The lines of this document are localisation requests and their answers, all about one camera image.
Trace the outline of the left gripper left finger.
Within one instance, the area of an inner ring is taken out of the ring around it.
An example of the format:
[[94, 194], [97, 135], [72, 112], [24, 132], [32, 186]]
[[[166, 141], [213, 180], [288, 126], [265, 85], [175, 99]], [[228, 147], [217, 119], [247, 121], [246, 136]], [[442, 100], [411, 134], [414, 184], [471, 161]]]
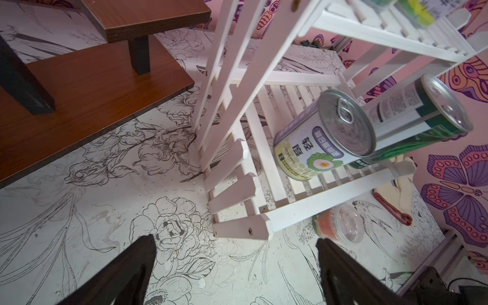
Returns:
[[156, 260], [153, 235], [141, 236], [60, 304], [143, 304]]

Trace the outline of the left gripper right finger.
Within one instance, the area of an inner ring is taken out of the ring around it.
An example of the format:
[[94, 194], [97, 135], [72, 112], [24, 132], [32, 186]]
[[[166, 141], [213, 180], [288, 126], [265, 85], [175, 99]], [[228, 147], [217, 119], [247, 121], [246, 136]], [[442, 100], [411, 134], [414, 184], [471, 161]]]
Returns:
[[330, 239], [318, 239], [321, 286], [327, 305], [412, 304], [384, 286]]

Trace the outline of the red seed jar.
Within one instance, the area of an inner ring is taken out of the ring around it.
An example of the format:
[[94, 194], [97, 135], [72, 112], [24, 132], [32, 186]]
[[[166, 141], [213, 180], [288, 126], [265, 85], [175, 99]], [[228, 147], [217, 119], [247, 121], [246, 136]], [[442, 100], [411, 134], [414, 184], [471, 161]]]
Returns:
[[359, 243], [365, 230], [358, 212], [345, 203], [313, 216], [312, 225], [320, 238], [329, 238], [343, 243]]

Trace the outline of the white wooden slatted shelf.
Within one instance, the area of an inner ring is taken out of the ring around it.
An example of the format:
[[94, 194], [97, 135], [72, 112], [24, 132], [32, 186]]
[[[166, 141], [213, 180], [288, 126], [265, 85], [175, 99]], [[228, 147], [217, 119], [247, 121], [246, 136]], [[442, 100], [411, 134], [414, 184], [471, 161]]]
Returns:
[[[461, 8], [418, 29], [396, 7], [377, 12], [363, 1], [282, 1], [246, 69], [239, 63], [263, 1], [243, 6], [230, 32], [236, 1], [222, 5], [194, 108], [193, 130], [218, 238], [270, 240], [274, 233], [386, 182], [413, 174], [408, 161], [357, 170], [344, 166], [307, 183], [281, 175], [268, 137], [301, 114], [322, 90], [363, 97], [425, 55], [432, 61], [409, 76], [443, 74], [487, 48], [487, 33], [462, 35], [471, 11]], [[315, 28], [372, 43], [350, 68], [333, 74], [277, 71], [292, 41]]]

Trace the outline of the green watermelon can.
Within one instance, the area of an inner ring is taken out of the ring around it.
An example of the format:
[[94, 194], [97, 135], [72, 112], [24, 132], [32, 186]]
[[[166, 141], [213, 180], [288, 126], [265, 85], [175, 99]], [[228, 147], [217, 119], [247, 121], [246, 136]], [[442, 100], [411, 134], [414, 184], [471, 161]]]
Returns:
[[376, 133], [376, 150], [349, 164], [362, 169], [423, 147], [466, 135], [474, 124], [452, 90], [425, 74], [363, 107]]

